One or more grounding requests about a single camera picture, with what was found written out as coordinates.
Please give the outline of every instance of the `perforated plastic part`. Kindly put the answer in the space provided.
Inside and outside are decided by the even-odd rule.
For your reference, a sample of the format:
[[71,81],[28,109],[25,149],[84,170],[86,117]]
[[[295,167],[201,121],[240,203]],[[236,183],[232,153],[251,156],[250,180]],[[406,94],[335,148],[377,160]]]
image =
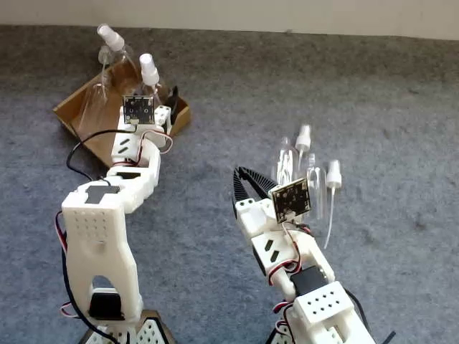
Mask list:
[[266,342],[266,344],[293,344],[292,338],[290,338],[287,326],[280,326],[279,327],[284,335],[280,333],[275,333],[274,336],[271,336],[270,339]]
[[[110,332],[120,344],[126,343],[127,334],[126,332],[119,333],[115,329],[106,328],[104,326],[98,326],[99,330],[103,332]],[[168,344],[167,339],[163,337],[163,332],[159,329],[158,323],[154,319],[147,319],[142,328],[137,332],[136,336],[137,344]],[[86,344],[113,344],[108,339],[100,337],[98,334],[93,333]]]
[[339,335],[338,331],[336,328],[332,327],[328,329],[328,333],[330,333],[331,337],[331,343],[333,344],[343,344],[343,340],[341,339],[341,336]]
[[137,333],[138,344],[167,344],[155,320],[147,319]]
[[298,297],[293,305],[308,327],[344,310],[354,309],[354,304],[338,281]]

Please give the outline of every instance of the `open cardboard box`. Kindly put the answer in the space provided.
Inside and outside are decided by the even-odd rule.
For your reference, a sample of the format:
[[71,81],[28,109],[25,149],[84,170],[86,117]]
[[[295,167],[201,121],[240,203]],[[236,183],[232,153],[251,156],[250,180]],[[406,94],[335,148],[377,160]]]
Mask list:
[[[74,128],[78,128],[80,123],[80,108],[86,93],[86,89],[91,85],[100,75],[94,77],[91,81],[83,85],[79,90],[73,92],[66,100],[61,102],[53,110],[57,117],[60,119],[62,124],[74,134],[70,124]],[[120,106],[123,103],[121,95],[112,89],[108,94],[108,111],[107,115],[103,118],[103,122],[98,130],[105,129],[116,129],[118,127],[118,120],[120,116]],[[172,126],[171,135],[176,135],[186,124],[191,120],[191,111],[188,104],[181,98],[179,98],[178,115],[174,125]],[[115,140],[115,133],[109,133],[98,136],[85,143],[85,146],[89,148],[106,166],[112,166],[111,152],[113,147],[113,141]]]

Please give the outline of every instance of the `circuit board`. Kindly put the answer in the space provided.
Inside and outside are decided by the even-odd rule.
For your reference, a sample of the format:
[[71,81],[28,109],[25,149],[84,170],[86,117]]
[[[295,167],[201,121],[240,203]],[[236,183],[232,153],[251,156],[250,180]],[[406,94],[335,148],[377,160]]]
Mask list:
[[279,224],[311,210],[306,178],[298,179],[277,190],[273,190],[272,194],[275,217]]
[[123,97],[125,124],[155,124],[153,97],[133,95]]

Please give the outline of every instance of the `robotic arm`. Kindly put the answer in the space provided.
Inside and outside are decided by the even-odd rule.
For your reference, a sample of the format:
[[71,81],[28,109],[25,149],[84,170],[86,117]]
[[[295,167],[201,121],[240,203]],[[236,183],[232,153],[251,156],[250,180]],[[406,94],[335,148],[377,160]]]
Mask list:
[[[248,196],[244,179],[261,200]],[[233,182],[237,223],[268,283],[285,300],[274,309],[284,309],[283,317],[268,343],[375,344],[309,230],[294,218],[278,223],[271,199],[275,183],[243,167],[235,170]]]
[[[62,203],[67,275],[75,303],[92,324],[119,334],[119,343],[136,343],[135,326],[143,310],[125,214],[134,212],[158,185],[160,148],[168,151],[172,144],[170,114],[169,107],[160,106],[155,124],[133,125],[125,124],[121,108],[118,129],[131,133],[116,134],[113,167],[103,180],[79,186]],[[96,276],[104,276],[113,287],[93,287]]]

